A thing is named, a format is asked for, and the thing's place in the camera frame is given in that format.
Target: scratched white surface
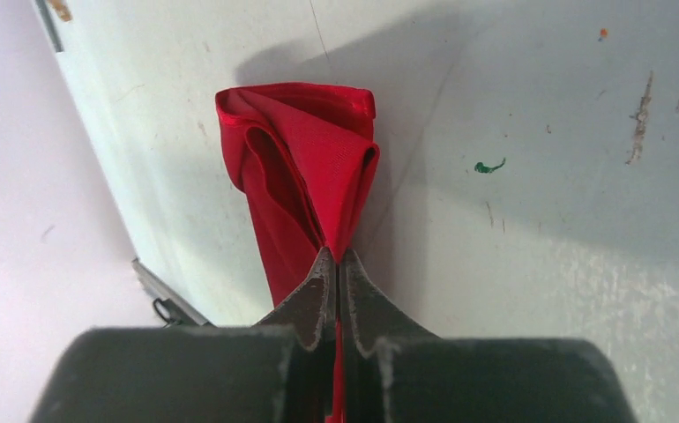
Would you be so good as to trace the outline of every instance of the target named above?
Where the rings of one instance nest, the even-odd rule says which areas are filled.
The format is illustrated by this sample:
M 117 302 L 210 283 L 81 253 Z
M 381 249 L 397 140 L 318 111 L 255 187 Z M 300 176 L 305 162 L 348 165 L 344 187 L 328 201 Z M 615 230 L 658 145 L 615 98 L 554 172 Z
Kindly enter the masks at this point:
M 213 94 L 367 87 L 370 276 L 441 335 L 588 338 L 641 420 L 679 421 L 679 2 L 366 3 L 71 5 L 57 60 L 142 261 L 217 324 L 256 321 L 271 304 Z

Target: green stain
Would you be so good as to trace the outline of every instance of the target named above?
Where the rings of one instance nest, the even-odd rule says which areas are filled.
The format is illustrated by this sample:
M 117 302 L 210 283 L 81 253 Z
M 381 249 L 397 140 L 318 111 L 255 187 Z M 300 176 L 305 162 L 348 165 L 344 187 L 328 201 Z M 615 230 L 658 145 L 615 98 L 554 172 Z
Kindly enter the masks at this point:
M 504 161 L 502 161 L 501 164 L 496 166 L 496 167 L 487 167 L 487 166 L 483 165 L 482 162 L 479 162 L 476 165 L 474 165 L 474 171 L 480 172 L 481 174 L 492 174 L 493 172 L 500 169 L 504 165 L 505 165 L 505 157 L 504 157 Z

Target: red cloth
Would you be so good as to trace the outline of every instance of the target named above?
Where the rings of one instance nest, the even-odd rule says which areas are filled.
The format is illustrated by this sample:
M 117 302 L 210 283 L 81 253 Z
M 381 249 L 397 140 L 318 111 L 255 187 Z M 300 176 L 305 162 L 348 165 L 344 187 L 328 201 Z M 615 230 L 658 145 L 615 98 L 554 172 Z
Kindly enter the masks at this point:
M 305 279 L 319 249 L 329 247 L 337 262 L 347 249 L 378 164 L 373 94 L 286 83 L 222 91 L 215 105 L 226 169 L 246 194 L 277 305 Z M 339 422 L 340 342 L 337 358 Z

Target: white floor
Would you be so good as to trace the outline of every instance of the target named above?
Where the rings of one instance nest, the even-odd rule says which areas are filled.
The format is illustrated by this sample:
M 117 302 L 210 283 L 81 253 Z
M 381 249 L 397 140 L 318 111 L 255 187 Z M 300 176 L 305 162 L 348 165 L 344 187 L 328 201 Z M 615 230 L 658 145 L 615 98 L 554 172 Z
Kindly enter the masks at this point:
M 93 326 L 161 325 L 29 2 L 0 2 L 0 422 Z
M 57 60 L 143 263 L 207 317 L 271 305 L 213 94 L 362 86 L 370 276 L 441 335 L 589 338 L 643 421 L 679 421 L 679 2 L 141 2 L 73 4 Z

